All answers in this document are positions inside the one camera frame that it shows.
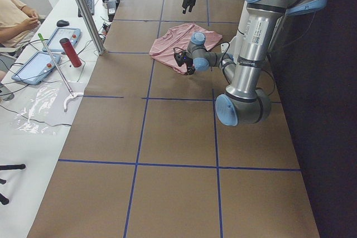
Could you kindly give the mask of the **pink snoopy t-shirt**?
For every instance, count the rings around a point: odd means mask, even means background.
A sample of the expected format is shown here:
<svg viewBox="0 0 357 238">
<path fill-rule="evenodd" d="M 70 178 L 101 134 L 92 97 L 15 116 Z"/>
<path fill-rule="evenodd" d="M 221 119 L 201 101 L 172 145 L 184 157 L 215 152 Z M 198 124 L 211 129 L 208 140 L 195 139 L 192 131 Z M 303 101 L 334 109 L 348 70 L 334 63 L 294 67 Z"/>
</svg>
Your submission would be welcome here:
<svg viewBox="0 0 357 238">
<path fill-rule="evenodd" d="M 184 67 L 184 65 L 179 67 L 176 63 L 173 48 L 176 47 L 181 50 L 187 49 L 194 32 L 202 32 L 205 35 L 205 47 L 207 50 L 212 49 L 223 38 L 223 35 L 215 31 L 206 30 L 195 23 L 184 23 L 179 26 L 171 27 L 165 35 L 155 39 L 149 51 L 149 55 L 154 60 L 184 75 L 187 72 L 187 68 Z"/>
</svg>

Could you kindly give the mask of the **black keyboard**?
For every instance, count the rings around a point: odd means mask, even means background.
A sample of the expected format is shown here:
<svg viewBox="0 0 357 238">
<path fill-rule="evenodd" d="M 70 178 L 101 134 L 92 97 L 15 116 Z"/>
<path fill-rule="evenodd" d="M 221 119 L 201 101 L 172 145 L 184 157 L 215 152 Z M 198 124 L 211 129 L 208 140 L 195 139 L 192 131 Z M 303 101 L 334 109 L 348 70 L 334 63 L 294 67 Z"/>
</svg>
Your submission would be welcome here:
<svg viewBox="0 0 357 238">
<path fill-rule="evenodd" d="M 95 13 L 95 2 L 94 0 L 85 0 L 87 7 L 89 8 L 90 14 L 94 15 Z"/>
</svg>

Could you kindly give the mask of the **red thermos bottle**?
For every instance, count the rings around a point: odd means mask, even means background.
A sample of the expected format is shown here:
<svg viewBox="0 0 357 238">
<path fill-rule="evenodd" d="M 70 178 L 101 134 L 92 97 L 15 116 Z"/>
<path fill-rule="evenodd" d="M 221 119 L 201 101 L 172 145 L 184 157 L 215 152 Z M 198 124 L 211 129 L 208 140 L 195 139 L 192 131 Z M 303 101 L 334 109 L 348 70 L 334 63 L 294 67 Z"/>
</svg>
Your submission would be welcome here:
<svg viewBox="0 0 357 238">
<path fill-rule="evenodd" d="M 68 38 L 62 38 L 59 43 L 63 48 L 65 54 L 69 58 L 70 62 L 72 63 L 73 67 L 80 67 L 82 63 L 78 57 L 78 54 L 74 50 L 74 47 L 71 44 L 70 40 Z"/>
</svg>

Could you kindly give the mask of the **reacher stick with green tip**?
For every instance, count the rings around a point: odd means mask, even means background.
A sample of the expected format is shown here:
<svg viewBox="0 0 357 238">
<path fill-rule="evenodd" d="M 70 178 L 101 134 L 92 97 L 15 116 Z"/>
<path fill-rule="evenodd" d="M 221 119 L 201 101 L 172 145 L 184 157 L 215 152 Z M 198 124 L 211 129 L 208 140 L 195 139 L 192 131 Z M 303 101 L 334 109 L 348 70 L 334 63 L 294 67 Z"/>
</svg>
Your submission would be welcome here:
<svg viewBox="0 0 357 238">
<path fill-rule="evenodd" d="M 68 90 L 68 92 L 69 92 L 69 95 L 66 97 L 66 99 L 64 100 L 64 103 L 63 103 L 64 112 L 66 113 L 66 112 L 67 112 L 68 102 L 70 102 L 70 101 L 73 100 L 73 99 L 76 99 L 77 97 L 83 96 L 84 93 L 83 93 L 83 92 L 74 92 L 74 91 L 73 91 L 73 89 L 72 89 L 71 86 L 69 85 L 69 83 L 68 83 L 66 77 L 65 77 L 64 74 L 62 73 L 62 71 L 61 71 L 59 65 L 57 64 L 57 61 L 56 61 L 56 59 L 54 58 L 53 53 L 50 51 L 50 49 L 49 49 L 49 47 L 48 47 L 48 45 L 47 45 L 45 39 L 43 38 L 42 34 L 38 33 L 37 35 L 38 35 L 39 39 L 41 40 L 43 46 L 46 48 L 47 53 L 50 55 L 52 61 L 54 62 L 54 65 L 55 65 L 56 69 L 58 70 L 58 72 L 59 72 L 59 74 L 60 74 L 60 76 L 61 76 L 61 78 L 62 78 L 62 80 L 63 80 L 63 82 L 64 82 L 64 84 L 65 84 L 65 86 L 66 86 L 66 88 L 67 88 L 67 90 Z"/>
</svg>

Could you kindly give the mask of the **black computer mouse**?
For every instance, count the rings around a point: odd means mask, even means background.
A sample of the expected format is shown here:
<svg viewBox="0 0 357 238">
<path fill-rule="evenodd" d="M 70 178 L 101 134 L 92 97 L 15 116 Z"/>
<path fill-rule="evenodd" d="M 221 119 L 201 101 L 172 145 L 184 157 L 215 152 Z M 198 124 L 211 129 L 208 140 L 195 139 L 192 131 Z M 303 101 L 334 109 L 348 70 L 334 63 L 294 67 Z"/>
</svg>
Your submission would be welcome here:
<svg viewBox="0 0 357 238">
<path fill-rule="evenodd" d="M 66 27 L 69 25 L 69 21 L 66 20 L 58 20 L 56 23 L 57 27 Z"/>
</svg>

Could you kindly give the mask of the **clear plastic bag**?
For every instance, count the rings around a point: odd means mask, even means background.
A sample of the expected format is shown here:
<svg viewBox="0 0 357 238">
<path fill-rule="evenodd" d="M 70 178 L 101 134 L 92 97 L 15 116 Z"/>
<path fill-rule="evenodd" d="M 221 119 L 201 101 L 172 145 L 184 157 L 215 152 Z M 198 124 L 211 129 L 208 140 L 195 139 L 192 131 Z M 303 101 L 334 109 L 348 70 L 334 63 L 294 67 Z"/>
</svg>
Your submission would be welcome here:
<svg viewBox="0 0 357 238">
<path fill-rule="evenodd" d="M 16 112 L 12 128 L 30 134 L 56 135 L 60 127 L 72 125 L 82 96 L 67 100 L 70 94 L 60 81 L 42 82 L 32 88 L 29 99 L 12 109 Z"/>
</svg>

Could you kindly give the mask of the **near blue teach pendant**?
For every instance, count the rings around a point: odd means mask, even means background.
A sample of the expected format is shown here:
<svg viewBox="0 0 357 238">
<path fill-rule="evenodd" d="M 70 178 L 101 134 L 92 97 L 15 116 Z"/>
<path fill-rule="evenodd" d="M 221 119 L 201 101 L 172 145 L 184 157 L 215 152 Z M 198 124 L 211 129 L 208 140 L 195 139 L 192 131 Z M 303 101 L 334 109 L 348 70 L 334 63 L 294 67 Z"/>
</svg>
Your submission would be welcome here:
<svg viewBox="0 0 357 238">
<path fill-rule="evenodd" d="M 36 52 L 11 78 L 28 85 L 38 85 L 54 68 L 55 64 L 48 53 Z"/>
</svg>

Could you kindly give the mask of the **seated person in beige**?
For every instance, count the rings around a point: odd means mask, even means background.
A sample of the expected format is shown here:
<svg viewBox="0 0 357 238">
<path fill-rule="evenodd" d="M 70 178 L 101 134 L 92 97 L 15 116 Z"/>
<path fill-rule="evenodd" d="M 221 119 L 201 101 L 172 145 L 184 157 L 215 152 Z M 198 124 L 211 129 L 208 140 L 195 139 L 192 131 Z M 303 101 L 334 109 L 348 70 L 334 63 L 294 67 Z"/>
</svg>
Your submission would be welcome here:
<svg viewBox="0 0 357 238">
<path fill-rule="evenodd" d="M 1 0 L 1 45 L 16 49 L 11 56 L 19 57 L 40 26 L 35 9 L 20 0 Z"/>
</svg>

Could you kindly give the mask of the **aluminium frame post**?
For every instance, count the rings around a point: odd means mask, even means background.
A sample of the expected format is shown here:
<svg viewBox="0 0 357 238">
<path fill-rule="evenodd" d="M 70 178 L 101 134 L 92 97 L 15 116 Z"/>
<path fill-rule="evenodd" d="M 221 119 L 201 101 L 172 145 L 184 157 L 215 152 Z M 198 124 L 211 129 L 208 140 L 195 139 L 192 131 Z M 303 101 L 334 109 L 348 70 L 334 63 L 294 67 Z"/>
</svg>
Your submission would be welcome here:
<svg viewBox="0 0 357 238">
<path fill-rule="evenodd" d="M 97 32 L 97 28 L 95 25 L 95 22 L 93 20 L 93 17 L 91 15 L 90 9 L 86 4 L 85 0 L 75 0 L 76 4 L 78 5 L 78 8 L 81 12 L 81 15 L 84 19 L 85 25 L 87 27 L 87 30 L 90 34 L 90 37 L 94 43 L 94 46 L 98 52 L 99 55 L 102 55 L 105 51 L 102 39 L 100 38 L 99 33 Z"/>
</svg>

